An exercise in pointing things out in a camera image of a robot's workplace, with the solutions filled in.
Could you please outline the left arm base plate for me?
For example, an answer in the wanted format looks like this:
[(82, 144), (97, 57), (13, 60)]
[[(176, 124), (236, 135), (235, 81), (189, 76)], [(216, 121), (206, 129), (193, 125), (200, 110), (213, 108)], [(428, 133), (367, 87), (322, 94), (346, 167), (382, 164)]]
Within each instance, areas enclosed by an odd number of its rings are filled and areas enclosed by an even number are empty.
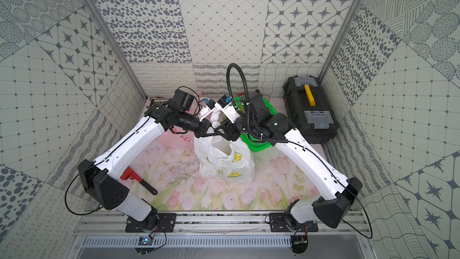
[(176, 213), (155, 213), (150, 214), (144, 221), (136, 221), (128, 217), (126, 221), (126, 233), (150, 233), (159, 227), (159, 231), (172, 233), (176, 224)]

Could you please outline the white lemon print bag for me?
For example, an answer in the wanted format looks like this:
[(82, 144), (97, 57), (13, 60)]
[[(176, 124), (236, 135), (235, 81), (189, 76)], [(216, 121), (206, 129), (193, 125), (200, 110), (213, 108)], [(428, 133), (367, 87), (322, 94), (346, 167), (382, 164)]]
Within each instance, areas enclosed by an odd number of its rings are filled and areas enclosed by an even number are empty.
[(194, 152), (200, 161), (199, 173), (203, 177), (218, 177), (230, 183), (254, 179), (253, 155), (241, 139), (228, 141), (217, 135), (196, 138)]

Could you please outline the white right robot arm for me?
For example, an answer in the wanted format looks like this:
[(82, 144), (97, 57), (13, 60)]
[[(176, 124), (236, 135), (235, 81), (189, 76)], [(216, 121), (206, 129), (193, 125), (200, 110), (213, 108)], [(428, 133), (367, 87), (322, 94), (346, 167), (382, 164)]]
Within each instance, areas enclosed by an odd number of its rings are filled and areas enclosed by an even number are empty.
[(220, 124), (224, 138), (237, 140), (242, 134), (269, 143), (292, 160), (316, 186), (316, 200), (295, 200), (284, 213), (286, 224), (297, 230), (308, 221), (319, 220), (330, 228), (337, 228), (357, 198), (362, 183), (348, 178), (319, 155), (295, 128), (286, 115), (272, 114), (261, 94), (249, 101), (235, 103), (224, 95), (218, 101), (206, 100), (200, 118), (209, 113), (222, 112), (226, 119)]

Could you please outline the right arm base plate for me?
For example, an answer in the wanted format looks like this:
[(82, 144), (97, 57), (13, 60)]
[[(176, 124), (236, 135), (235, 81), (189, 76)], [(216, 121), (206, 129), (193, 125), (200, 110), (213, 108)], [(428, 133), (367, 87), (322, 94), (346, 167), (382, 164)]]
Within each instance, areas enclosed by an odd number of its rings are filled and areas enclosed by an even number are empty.
[(268, 225), (273, 233), (286, 233), (294, 231), (318, 232), (316, 221), (307, 221), (304, 224), (297, 223), (290, 215), (283, 212), (272, 212), (268, 214)]

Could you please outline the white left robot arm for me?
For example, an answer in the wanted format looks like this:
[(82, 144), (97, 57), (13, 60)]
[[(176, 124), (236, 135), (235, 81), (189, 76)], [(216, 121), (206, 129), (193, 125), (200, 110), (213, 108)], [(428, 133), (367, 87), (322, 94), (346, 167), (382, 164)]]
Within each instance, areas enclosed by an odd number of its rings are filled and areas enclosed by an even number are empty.
[(157, 210), (133, 195), (119, 179), (143, 149), (171, 127), (190, 131), (197, 138), (205, 136), (211, 126), (206, 117), (212, 112), (205, 107), (194, 116), (178, 106), (151, 106), (138, 124), (107, 152), (93, 161), (85, 159), (79, 164), (85, 192), (104, 209), (115, 209), (139, 223), (153, 225), (158, 220)]

